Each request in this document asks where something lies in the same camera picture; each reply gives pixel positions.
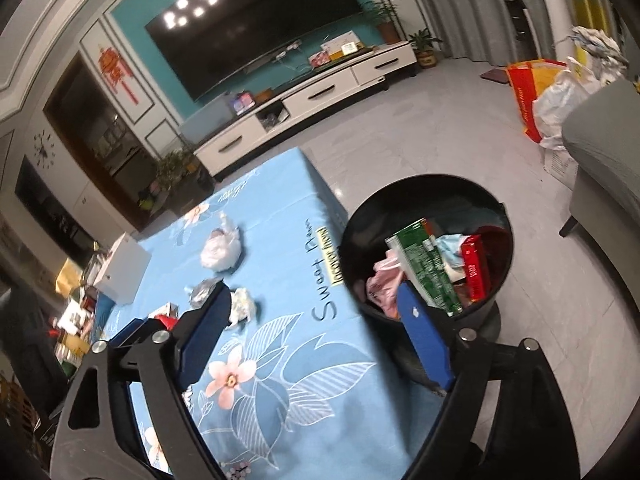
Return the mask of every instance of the chinese knot decoration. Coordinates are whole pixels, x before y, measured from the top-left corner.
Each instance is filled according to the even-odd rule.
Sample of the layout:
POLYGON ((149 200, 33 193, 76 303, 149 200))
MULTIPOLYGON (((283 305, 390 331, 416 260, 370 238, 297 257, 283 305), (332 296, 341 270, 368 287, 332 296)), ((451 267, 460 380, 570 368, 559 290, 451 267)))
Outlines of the chinese knot decoration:
POLYGON ((133 77, 133 72, 129 68, 122 56, 112 46, 107 49, 100 47, 100 59, 98 60, 100 66, 100 72, 107 81, 107 84, 111 88, 114 94, 118 93, 118 85, 121 84, 124 91, 133 101, 133 104, 138 104, 138 98, 131 91, 131 88, 125 81, 125 76, 133 77))

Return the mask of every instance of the pink cloth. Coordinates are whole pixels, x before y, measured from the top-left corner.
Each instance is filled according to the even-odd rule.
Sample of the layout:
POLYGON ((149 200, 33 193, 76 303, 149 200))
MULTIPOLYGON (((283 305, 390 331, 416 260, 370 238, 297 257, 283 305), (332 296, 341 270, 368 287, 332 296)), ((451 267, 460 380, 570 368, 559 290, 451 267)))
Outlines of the pink cloth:
POLYGON ((396 295, 398 287, 404 280, 404 272, 396 254, 389 250, 386 259, 373 265, 375 276, 367 280, 367 297, 382 309, 387 317, 398 319, 396 295))

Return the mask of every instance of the gray sofa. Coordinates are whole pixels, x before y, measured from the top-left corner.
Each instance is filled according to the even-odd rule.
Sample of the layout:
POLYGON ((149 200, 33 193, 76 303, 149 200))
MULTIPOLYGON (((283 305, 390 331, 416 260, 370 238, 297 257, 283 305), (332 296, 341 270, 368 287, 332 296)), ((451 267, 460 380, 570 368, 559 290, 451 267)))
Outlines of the gray sofa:
POLYGON ((640 305, 640 94, 627 80, 603 88, 569 115, 562 137, 579 170, 560 235, 582 225, 640 305))

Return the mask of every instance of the tv screen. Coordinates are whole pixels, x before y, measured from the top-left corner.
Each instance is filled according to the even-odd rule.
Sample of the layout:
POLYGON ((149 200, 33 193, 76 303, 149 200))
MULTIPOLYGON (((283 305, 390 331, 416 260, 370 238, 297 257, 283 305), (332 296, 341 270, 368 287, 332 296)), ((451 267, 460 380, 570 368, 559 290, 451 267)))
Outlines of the tv screen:
POLYGON ((146 30, 195 100, 261 56, 357 12, 357 0, 177 0, 146 30))

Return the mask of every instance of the teal wall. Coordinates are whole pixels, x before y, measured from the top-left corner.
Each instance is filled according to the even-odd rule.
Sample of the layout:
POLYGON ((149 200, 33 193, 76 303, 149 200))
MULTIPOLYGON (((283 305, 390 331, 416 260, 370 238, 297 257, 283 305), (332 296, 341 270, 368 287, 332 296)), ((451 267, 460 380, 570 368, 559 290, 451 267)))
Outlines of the teal wall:
MULTIPOLYGON (((145 25, 176 0, 123 0, 112 12, 127 40, 149 70, 158 86, 172 102, 184 119, 196 112, 210 99, 224 91, 239 92, 249 90, 257 93, 265 88, 275 88, 300 72, 295 72, 280 63, 269 63, 251 72, 249 75, 239 74, 215 87, 207 96, 194 102, 184 89, 169 64, 156 47, 145 25)), ((353 30, 368 45, 382 44, 378 31, 359 16, 340 20, 303 38, 303 55, 297 52, 289 54, 283 62, 290 67, 301 67, 311 56, 320 50, 320 44, 329 36, 334 38, 344 32, 353 30)))

